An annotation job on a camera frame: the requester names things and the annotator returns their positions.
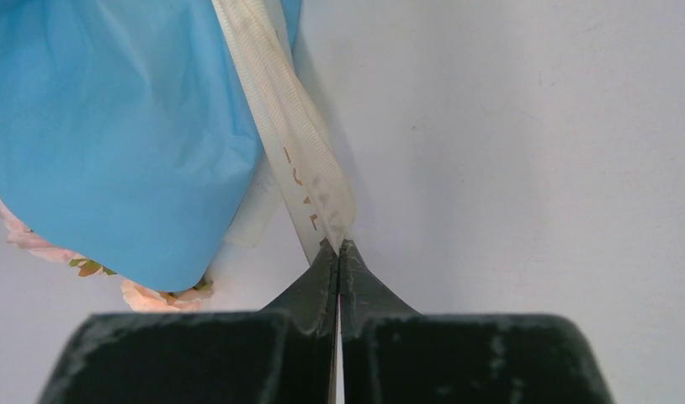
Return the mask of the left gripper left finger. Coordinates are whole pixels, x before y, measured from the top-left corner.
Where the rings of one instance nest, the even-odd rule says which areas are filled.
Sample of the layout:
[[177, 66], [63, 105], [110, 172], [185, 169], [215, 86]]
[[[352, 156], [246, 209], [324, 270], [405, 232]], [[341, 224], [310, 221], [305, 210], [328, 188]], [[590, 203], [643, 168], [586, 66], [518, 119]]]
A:
[[259, 311], [106, 313], [64, 347], [42, 403], [332, 403], [338, 256]]

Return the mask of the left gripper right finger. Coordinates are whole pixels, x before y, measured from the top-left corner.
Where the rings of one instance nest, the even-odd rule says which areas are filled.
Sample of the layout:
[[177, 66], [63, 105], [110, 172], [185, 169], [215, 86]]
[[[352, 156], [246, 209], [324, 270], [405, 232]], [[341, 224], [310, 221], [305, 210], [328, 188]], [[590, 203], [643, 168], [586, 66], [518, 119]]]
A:
[[348, 403], [609, 403], [580, 329], [546, 314], [425, 315], [392, 292], [354, 242], [340, 250]]

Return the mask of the cream ribbon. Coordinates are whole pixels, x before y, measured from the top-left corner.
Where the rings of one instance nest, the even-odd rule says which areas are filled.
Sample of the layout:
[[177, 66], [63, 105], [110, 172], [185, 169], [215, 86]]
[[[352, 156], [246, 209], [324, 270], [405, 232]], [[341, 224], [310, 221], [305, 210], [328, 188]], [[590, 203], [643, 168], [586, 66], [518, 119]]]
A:
[[295, 73], [280, 1], [213, 3], [265, 152], [226, 235], [254, 245], [284, 204], [307, 261], [324, 242], [338, 252], [356, 203], [329, 130]]

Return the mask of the blue wrapping paper sheet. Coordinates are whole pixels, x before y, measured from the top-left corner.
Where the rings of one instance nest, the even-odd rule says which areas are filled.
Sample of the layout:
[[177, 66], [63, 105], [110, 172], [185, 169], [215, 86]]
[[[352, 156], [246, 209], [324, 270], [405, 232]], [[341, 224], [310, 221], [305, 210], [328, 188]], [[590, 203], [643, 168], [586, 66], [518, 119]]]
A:
[[49, 243], [186, 290], [262, 158], [211, 1], [0, 1], [0, 199]]

